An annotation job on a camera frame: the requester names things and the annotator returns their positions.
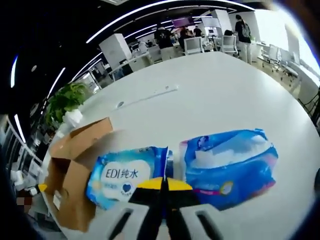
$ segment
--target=cardboard box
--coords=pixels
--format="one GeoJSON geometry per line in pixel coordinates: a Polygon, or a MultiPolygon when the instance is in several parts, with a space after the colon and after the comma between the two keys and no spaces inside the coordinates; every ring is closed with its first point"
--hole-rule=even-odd
{"type": "Polygon", "coordinates": [[[96,206],[86,197],[85,190],[102,152],[92,146],[112,131],[109,118],[105,118],[72,131],[50,148],[45,195],[62,227],[86,232],[95,217],[96,206]]]}

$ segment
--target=green leaves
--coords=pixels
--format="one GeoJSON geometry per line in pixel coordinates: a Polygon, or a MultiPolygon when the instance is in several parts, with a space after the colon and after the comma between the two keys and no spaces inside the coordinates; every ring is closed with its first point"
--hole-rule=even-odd
{"type": "Polygon", "coordinates": [[[48,102],[45,122],[54,127],[54,123],[62,123],[66,112],[77,109],[85,101],[86,86],[83,83],[69,83],[52,96],[48,102]]]}

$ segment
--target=plastic packaging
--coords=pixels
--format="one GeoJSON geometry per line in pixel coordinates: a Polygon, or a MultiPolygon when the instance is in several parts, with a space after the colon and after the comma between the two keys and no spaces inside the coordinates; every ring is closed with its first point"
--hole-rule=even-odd
{"type": "Polygon", "coordinates": [[[260,195],[276,181],[278,154],[261,129],[199,136],[180,143],[184,180],[219,210],[260,195]]]}
{"type": "Polygon", "coordinates": [[[127,202],[138,184],[164,176],[167,150],[150,146],[98,157],[86,196],[105,210],[116,201],[127,202]]]}

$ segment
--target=round white table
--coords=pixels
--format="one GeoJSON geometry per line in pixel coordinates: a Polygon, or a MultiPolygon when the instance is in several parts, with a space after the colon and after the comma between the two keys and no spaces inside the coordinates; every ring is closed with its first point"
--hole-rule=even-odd
{"type": "MultiPolygon", "coordinates": [[[[275,80],[221,52],[188,55],[126,76],[88,99],[80,126],[110,117],[115,130],[132,136],[122,148],[169,146],[239,129],[263,129],[277,149],[276,184],[265,194],[223,211],[246,240],[288,239],[315,202],[320,138],[299,103],[275,80]],[[166,86],[178,90],[136,102],[166,86]]],[[[60,132],[70,131],[65,124],[60,132]]],[[[50,160],[44,160],[44,168],[50,160]]],[[[61,228],[68,238],[78,231],[61,228]]]]}

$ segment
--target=white pot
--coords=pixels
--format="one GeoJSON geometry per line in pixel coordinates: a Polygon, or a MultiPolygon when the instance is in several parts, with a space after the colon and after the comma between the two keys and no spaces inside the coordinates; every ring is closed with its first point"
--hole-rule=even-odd
{"type": "Polygon", "coordinates": [[[72,110],[72,111],[67,111],[63,117],[63,121],[66,123],[66,124],[69,124],[73,127],[76,127],[81,119],[83,118],[83,115],[82,113],[80,112],[79,109],[75,109],[75,110],[72,110]]]}

